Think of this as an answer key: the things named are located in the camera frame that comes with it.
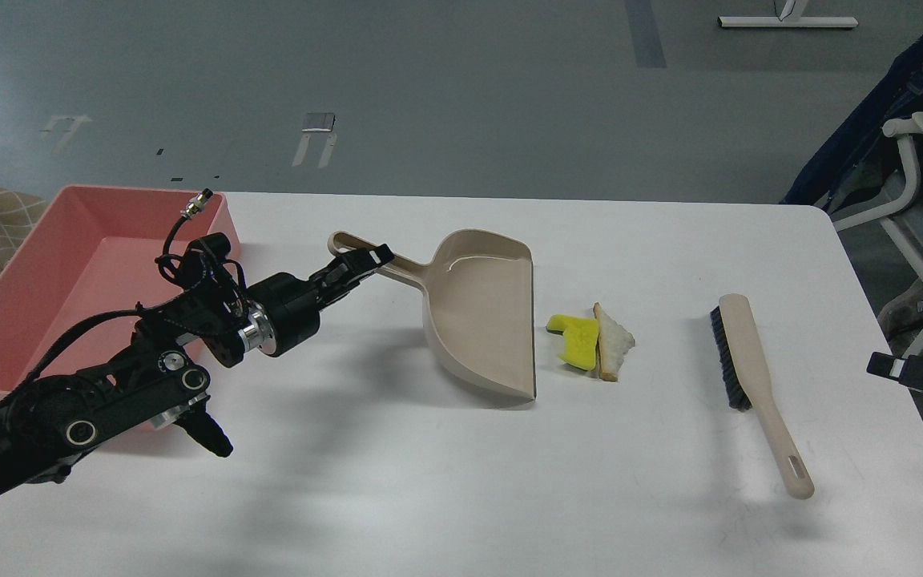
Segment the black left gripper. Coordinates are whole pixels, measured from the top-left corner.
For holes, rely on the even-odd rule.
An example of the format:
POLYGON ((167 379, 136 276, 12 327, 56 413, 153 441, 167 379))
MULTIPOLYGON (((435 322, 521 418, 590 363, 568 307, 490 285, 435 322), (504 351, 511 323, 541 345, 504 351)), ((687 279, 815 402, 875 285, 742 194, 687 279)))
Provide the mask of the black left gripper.
POLYGON ((344 299, 394 259, 387 244, 353 248, 338 252, 310 281, 278 272, 249 285, 246 325, 239 331, 244 349, 281 357, 319 331, 322 309, 344 299))

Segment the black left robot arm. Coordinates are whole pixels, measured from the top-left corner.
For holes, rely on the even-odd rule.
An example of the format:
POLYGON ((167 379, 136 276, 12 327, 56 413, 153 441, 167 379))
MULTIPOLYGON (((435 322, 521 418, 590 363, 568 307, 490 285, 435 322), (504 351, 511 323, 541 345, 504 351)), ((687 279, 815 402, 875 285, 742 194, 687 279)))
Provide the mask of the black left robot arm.
POLYGON ((227 368, 253 349, 279 357, 318 332, 323 309, 394 260, 387 244, 349 249, 307 279, 278 272, 246 285, 227 234, 204 235, 183 255, 173 252, 180 228, 212 197, 204 189, 187 202, 155 260, 179 295, 77 322, 1 399, 0 495, 23 483, 65 482, 74 464, 104 442, 156 418, 183 428, 216 456, 230 456, 228 436, 206 409, 209 373, 184 346, 202 341, 227 368), (124 317, 135 318, 131 343, 105 364, 71 375, 46 373, 85 333, 124 317))

